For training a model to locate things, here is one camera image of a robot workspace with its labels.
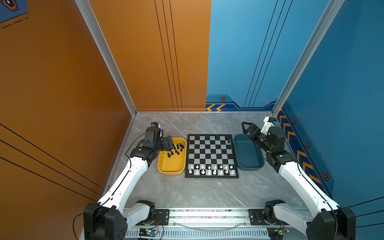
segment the orange wall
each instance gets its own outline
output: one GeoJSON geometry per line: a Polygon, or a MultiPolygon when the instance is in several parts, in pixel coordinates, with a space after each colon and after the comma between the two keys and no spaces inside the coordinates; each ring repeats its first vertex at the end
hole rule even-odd
{"type": "Polygon", "coordinates": [[[90,3],[138,111],[205,110],[210,0],[90,3]]]}
{"type": "Polygon", "coordinates": [[[75,1],[27,5],[0,24],[0,239],[74,239],[131,116],[75,1]]]}

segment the hexagon symbol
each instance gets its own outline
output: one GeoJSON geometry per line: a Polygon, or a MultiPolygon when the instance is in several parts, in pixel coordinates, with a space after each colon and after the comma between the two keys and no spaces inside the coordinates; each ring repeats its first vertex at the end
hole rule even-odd
{"type": "Polygon", "coordinates": [[[17,7],[16,0],[1,0],[1,2],[12,12],[19,10],[19,7],[17,7]]]}
{"type": "Polygon", "coordinates": [[[329,179],[330,179],[329,174],[326,172],[323,172],[323,178],[325,181],[329,181],[329,179]]]}

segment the chessboard frame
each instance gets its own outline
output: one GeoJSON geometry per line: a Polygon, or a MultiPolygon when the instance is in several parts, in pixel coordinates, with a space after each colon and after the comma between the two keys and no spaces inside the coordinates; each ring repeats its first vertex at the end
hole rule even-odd
{"type": "Polygon", "coordinates": [[[238,174],[238,166],[237,166],[237,158],[236,158],[236,151],[235,151],[235,144],[233,142],[233,137],[232,137],[232,134],[188,134],[187,136],[187,151],[186,151],[186,156],[185,156],[185,171],[184,171],[184,176],[185,178],[224,178],[224,179],[232,179],[232,178],[239,178],[239,174],[238,174]],[[233,162],[234,162],[234,165],[235,165],[235,171],[236,171],[236,175],[235,176],[228,176],[228,175],[224,175],[224,176],[214,176],[214,175],[188,175],[188,159],[189,159],[189,138],[190,136],[229,136],[230,138],[230,141],[231,141],[231,147],[232,147],[232,154],[233,154],[233,162]]]}

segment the metal corner post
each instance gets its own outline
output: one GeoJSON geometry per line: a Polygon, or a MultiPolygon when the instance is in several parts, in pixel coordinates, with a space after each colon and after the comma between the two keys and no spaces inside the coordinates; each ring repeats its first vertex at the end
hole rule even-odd
{"type": "Polygon", "coordinates": [[[135,105],[133,104],[132,98],[129,95],[127,86],[125,85],[115,59],[113,58],[112,52],[109,49],[104,34],[101,31],[100,25],[97,22],[91,4],[88,0],[75,0],[75,2],[80,9],[80,12],[99,48],[101,55],[104,58],[105,64],[111,72],[111,75],[120,91],[121,96],[124,99],[125,104],[127,105],[129,112],[131,113],[132,117],[136,116],[137,111],[135,105]]]}
{"type": "Polygon", "coordinates": [[[310,61],[316,48],[319,46],[321,40],[323,39],[325,33],[327,32],[329,26],[331,25],[333,19],[335,18],[343,3],[344,0],[329,1],[307,45],[305,46],[303,53],[301,54],[298,62],[296,63],[295,68],[289,76],[287,83],[285,84],[283,90],[280,93],[279,98],[276,101],[275,106],[272,109],[272,114],[274,116],[277,116],[280,109],[283,107],[283,104],[288,99],[289,94],[292,92],[295,84],[299,80],[301,74],[303,73],[308,62],[310,61]]]}

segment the yellow plastic bin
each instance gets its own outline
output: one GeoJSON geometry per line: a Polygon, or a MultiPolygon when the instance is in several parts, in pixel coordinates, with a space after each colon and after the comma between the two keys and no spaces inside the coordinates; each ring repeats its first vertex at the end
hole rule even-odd
{"type": "Polygon", "coordinates": [[[171,157],[168,157],[167,151],[161,151],[159,161],[157,162],[157,169],[165,175],[180,175],[185,168],[187,141],[180,137],[173,137],[172,141],[175,146],[181,143],[184,146],[183,151],[181,152],[180,149],[177,149],[180,154],[174,153],[171,157]]]}

